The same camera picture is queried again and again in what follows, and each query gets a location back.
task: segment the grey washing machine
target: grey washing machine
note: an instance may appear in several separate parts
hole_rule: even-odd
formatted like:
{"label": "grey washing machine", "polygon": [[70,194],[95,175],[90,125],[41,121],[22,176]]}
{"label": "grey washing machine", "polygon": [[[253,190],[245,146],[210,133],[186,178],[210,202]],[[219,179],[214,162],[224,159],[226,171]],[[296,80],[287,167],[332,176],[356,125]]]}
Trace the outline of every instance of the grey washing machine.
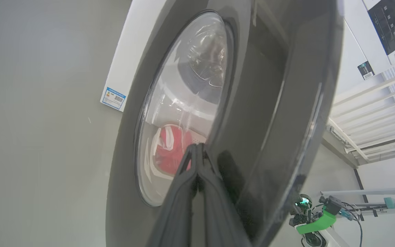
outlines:
{"label": "grey washing machine", "polygon": [[[327,121],[342,44],[339,10],[334,0],[166,1],[117,136],[108,247],[146,244],[193,143],[205,143],[216,162],[251,244],[270,244]],[[193,202],[193,213],[201,207]],[[204,239],[193,230],[191,245]]]}

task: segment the cable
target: cable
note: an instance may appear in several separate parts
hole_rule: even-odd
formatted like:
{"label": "cable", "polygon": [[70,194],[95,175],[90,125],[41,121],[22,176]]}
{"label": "cable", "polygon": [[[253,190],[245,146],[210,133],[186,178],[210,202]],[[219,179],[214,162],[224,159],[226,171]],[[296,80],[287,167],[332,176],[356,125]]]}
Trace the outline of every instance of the cable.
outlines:
{"label": "cable", "polygon": [[[354,211],[356,211],[356,209],[355,209],[353,206],[351,206],[350,204],[345,203],[345,202],[342,202],[342,203],[343,203],[344,205],[350,206]],[[361,242],[360,242],[360,244],[359,244],[359,247],[362,247],[362,225],[361,225],[361,222],[360,222],[359,215],[358,215],[358,217],[356,217],[356,215],[353,214],[353,212],[352,212],[351,210],[348,210],[348,212],[350,212],[350,214],[353,215],[353,217],[355,218],[356,222],[358,222],[358,224],[359,224],[359,228],[361,229]]]}
{"label": "cable", "polygon": [[355,213],[358,215],[358,217],[359,217],[359,219],[360,219],[360,218],[361,218],[361,215],[362,215],[361,210],[358,208],[358,210],[357,210]]}
{"label": "cable", "polygon": [[319,206],[323,206],[323,205],[324,205],[324,203],[321,203],[321,204],[318,204],[318,205],[314,206],[314,207],[312,208],[311,212],[313,213],[313,211],[315,210],[315,208],[317,208],[317,207],[319,207]]}
{"label": "cable", "polygon": [[323,237],[318,233],[318,232],[313,232],[313,234],[320,239],[321,243],[320,243],[320,247],[323,246]]}

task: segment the door glass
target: door glass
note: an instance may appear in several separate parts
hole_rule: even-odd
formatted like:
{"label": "door glass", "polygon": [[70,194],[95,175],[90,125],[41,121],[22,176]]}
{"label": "door glass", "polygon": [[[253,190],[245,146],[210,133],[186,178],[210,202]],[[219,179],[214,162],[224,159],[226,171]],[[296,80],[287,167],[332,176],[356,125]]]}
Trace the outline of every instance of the door glass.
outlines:
{"label": "door glass", "polygon": [[177,37],[147,94],[137,172],[149,205],[163,203],[188,145],[205,142],[215,118],[226,71],[226,30],[205,12]]}

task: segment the black cable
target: black cable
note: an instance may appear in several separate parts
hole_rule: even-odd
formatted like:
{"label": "black cable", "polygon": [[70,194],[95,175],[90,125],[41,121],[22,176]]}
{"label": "black cable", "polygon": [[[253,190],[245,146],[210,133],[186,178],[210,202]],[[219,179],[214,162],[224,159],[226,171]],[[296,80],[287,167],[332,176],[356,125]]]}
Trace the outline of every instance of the black cable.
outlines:
{"label": "black cable", "polygon": [[[356,209],[353,206],[351,206],[350,204],[345,203],[345,202],[342,202],[342,203],[347,205],[347,206],[350,206],[354,211],[356,211]],[[361,222],[360,222],[360,219],[359,219],[359,215],[358,215],[358,217],[356,217],[356,215],[353,214],[353,212],[351,212],[351,210],[348,210],[348,212],[350,212],[350,214],[353,215],[353,217],[355,218],[356,222],[358,222],[358,224],[359,224],[359,228],[361,229],[361,242],[359,244],[359,247],[362,247],[362,225],[361,225]]]}
{"label": "black cable", "polygon": [[315,208],[317,208],[317,207],[319,207],[319,206],[323,206],[323,205],[324,205],[324,203],[321,203],[321,204],[318,204],[318,205],[314,206],[314,207],[312,208],[311,212],[313,213],[313,211],[315,210]]}

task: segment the washing machine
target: washing machine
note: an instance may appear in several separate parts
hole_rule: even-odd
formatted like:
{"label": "washing machine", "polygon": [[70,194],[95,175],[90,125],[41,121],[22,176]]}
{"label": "washing machine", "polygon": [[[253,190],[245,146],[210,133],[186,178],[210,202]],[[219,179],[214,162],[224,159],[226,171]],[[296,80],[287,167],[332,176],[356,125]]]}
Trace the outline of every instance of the washing machine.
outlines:
{"label": "washing machine", "polygon": [[[320,144],[341,10],[332,0],[166,1],[116,140],[108,247],[145,246],[193,143],[205,143],[216,162],[249,241],[269,245]],[[193,213],[202,207],[193,202]],[[204,230],[192,235],[192,246],[204,245]]]}

